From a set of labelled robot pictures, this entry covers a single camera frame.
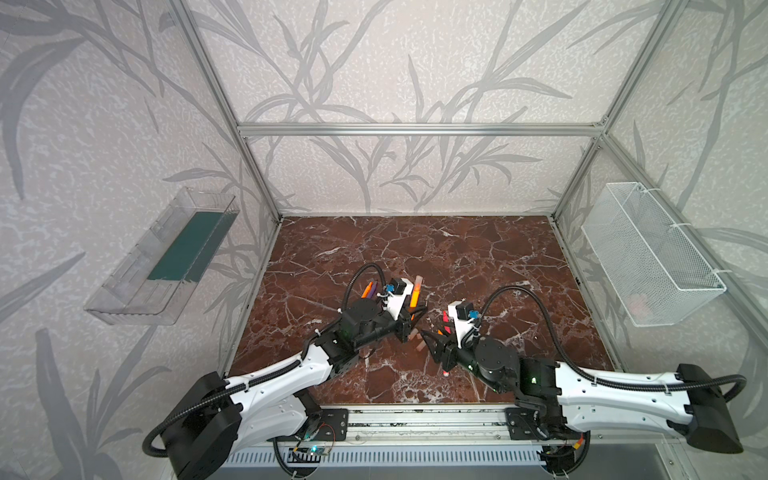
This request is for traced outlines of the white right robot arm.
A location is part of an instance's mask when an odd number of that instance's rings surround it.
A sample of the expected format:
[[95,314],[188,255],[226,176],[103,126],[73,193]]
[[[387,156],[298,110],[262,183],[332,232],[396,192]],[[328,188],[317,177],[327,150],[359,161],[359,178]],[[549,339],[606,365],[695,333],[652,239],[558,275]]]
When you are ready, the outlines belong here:
[[694,364],[674,372],[626,374],[522,358],[498,339],[471,348],[444,334],[421,334],[444,371],[460,366],[498,394],[511,393],[528,413],[537,439],[571,439],[593,430],[644,430],[677,436],[699,450],[740,454],[744,448],[728,404],[745,387],[742,375],[711,377]]

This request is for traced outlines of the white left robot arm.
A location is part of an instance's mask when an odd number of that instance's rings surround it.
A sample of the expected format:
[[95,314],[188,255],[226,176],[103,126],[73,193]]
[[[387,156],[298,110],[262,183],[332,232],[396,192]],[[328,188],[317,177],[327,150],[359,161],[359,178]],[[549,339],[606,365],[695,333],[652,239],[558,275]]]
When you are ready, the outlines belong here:
[[359,299],[285,360],[240,376],[200,377],[146,435],[142,451],[168,459],[179,479],[206,479],[238,449],[310,435],[322,410],[309,388],[345,374],[372,343],[406,341],[419,316],[408,294]]

